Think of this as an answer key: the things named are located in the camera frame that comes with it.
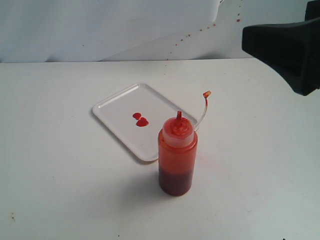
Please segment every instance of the plastic tray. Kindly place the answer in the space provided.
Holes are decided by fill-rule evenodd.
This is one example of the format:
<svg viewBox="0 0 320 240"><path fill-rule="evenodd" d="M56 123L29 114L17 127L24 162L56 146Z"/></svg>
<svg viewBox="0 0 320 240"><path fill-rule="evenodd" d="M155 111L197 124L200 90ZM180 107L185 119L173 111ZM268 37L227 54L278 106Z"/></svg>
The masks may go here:
<svg viewBox="0 0 320 240"><path fill-rule="evenodd" d="M182 111L194 125L197 120L159 92L144 83L138 83L97 103L93 113L139 159L152 162L158 159L158 134L169 118ZM139 127L134 113L149 122Z"/></svg>

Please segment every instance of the white wall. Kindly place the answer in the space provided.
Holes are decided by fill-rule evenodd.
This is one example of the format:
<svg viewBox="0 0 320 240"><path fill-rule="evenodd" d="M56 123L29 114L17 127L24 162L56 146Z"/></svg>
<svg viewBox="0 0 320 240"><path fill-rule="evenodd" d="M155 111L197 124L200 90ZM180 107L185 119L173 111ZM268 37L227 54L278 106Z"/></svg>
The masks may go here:
<svg viewBox="0 0 320 240"><path fill-rule="evenodd" d="M0 62L243 58L243 27L303 21L307 2L2 0Z"/></svg>

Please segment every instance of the red squeeze bottle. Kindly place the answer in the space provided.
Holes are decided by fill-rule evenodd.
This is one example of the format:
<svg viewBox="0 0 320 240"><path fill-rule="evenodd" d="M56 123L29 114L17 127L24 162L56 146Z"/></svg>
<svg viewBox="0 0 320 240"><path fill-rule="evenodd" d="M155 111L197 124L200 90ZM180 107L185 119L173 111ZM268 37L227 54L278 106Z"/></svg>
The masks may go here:
<svg viewBox="0 0 320 240"><path fill-rule="evenodd" d="M159 185L169 195L181 196L191 188L198 146L195 129L206 114L210 93L203 94L206 107L195 127L178 111L176 117L164 123L159 133Z"/></svg>

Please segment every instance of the bottle cap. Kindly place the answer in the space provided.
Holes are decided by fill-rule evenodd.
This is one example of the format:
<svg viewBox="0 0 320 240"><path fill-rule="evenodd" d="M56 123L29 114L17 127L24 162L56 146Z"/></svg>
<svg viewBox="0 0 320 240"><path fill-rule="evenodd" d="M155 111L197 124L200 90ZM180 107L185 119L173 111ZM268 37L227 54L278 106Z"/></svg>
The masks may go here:
<svg viewBox="0 0 320 240"><path fill-rule="evenodd" d="M182 117L182 112L178 111L177 116L165 121L162 128L163 140L166 144L174 148L184 148L194 140L193 124Z"/></svg>

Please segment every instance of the black object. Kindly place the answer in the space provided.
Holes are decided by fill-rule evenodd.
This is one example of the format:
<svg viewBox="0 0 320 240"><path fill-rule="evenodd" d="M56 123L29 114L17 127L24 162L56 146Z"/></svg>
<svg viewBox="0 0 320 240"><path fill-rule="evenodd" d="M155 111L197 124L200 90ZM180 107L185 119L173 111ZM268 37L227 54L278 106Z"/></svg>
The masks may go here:
<svg viewBox="0 0 320 240"><path fill-rule="evenodd" d="M242 49L277 71L298 94L320 88L320 0L310 1L305 21L247 26Z"/></svg>

